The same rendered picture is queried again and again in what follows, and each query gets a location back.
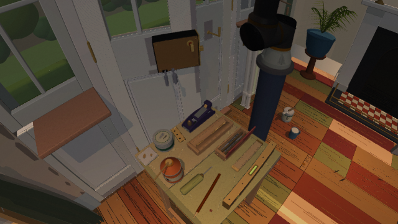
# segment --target red and white checkered tile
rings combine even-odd
[[[352,95],[351,93],[345,92],[342,93],[340,96],[340,99],[347,103],[348,105],[354,106],[357,109],[357,113],[360,113],[359,111],[362,111],[363,113],[367,114],[371,118],[374,118],[376,121],[368,117],[370,121],[375,122],[376,124],[382,123],[385,124],[387,127],[386,128],[392,132],[395,132],[395,134],[398,134],[398,119],[393,118],[391,115],[387,114],[386,112],[380,110],[379,108],[376,108],[375,106],[370,105],[369,103],[359,99],[358,97]],[[344,104],[343,102],[339,101],[342,105],[345,107],[349,107],[348,105]]]

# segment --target plant stand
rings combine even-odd
[[[305,49],[305,53],[311,57],[310,62],[308,63],[307,69],[300,71],[301,76],[307,80],[314,80],[317,76],[313,73],[313,68],[315,67],[315,62],[317,60],[323,60],[326,58],[326,55],[322,58],[314,57],[307,52]]]

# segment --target pencil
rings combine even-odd
[[[205,198],[203,199],[203,201],[201,201],[201,204],[199,205],[199,207],[198,207],[198,209],[197,209],[197,212],[195,213],[194,217],[195,217],[196,215],[198,215],[198,212],[201,210],[202,206],[205,204],[207,198],[209,197],[211,191],[213,190],[213,188],[214,188],[214,186],[216,185],[217,180],[219,179],[220,176],[221,176],[221,174],[218,174],[218,175],[217,175],[217,177],[216,177],[216,179],[214,180],[213,184],[211,185],[209,191],[207,192]]]

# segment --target cup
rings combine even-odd
[[[293,118],[294,110],[288,111],[291,107],[286,107],[282,112],[282,121],[283,122],[290,122]]]
[[[295,138],[297,138],[297,136],[298,136],[300,133],[301,133],[301,131],[300,131],[298,128],[293,127],[293,128],[290,130],[289,138],[295,139]]]

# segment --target wooden floor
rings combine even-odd
[[[395,144],[324,103],[331,90],[327,82],[303,80],[297,74],[295,70],[286,78],[267,137],[267,142],[278,144],[282,157],[253,203],[242,202],[223,224],[396,224],[398,157],[389,152]],[[252,107],[239,104],[229,105],[227,116],[248,128]],[[296,107],[289,123],[280,118],[286,106]],[[287,137],[293,126],[301,130],[294,140]],[[95,212],[107,224],[178,223],[168,217],[146,171]]]

